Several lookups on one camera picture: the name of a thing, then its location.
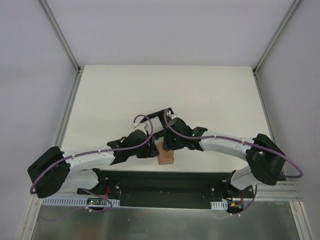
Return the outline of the brown leather card holder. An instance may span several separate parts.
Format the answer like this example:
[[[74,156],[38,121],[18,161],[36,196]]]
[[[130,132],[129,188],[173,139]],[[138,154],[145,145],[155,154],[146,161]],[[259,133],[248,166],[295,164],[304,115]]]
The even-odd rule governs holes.
[[[158,164],[159,165],[170,165],[170,164],[173,164],[174,161],[175,161],[175,158],[174,158],[174,151],[172,150],[169,150],[169,151],[166,151],[164,148],[163,148],[163,143],[159,143],[156,145],[156,148],[159,152],[159,155],[157,156],[157,161],[158,161]]]

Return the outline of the black card dispenser box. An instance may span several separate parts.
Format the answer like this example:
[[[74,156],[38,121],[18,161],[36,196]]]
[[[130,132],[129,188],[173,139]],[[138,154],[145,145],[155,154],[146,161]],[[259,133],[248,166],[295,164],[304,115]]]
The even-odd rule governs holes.
[[[161,122],[161,124],[163,126],[163,130],[164,130],[164,128],[166,127],[164,116],[165,116],[165,109],[162,109],[162,110],[159,110],[159,111],[156,111],[156,112],[153,112],[153,113],[150,113],[150,114],[146,115],[145,117],[143,117],[139,121],[139,123],[143,123],[143,122],[147,123],[147,121],[150,121],[153,118],[159,118],[159,120],[160,120],[160,122]],[[162,131],[157,132],[157,133],[153,133],[153,135],[160,134]]]

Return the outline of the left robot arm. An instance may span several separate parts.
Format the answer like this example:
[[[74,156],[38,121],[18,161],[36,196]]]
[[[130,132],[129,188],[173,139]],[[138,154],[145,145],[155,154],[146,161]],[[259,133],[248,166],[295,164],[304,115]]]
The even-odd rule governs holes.
[[[130,157],[156,157],[159,155],[157,144],[163,142],[162,137],[155,138],[138,129],[128,136],[107,142],[97,150],[67,154],[58,146],[50,147],[27,169],[32,182],[29,192],[40,199],[50,197],[62,190],[80,171],[124,163]]]

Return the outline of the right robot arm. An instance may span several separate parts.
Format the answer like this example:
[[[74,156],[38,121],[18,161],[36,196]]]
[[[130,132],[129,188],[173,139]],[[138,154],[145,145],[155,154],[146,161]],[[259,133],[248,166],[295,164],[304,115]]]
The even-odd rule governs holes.
[[[164,119],[164,148],[177,153],[179,165],[193,172],[226,172],[220,189],[237,197],[254,184],[274,186],[286,163],[285,154],[264,134],[236,137],[205,127],[191,128],[176,115]]]

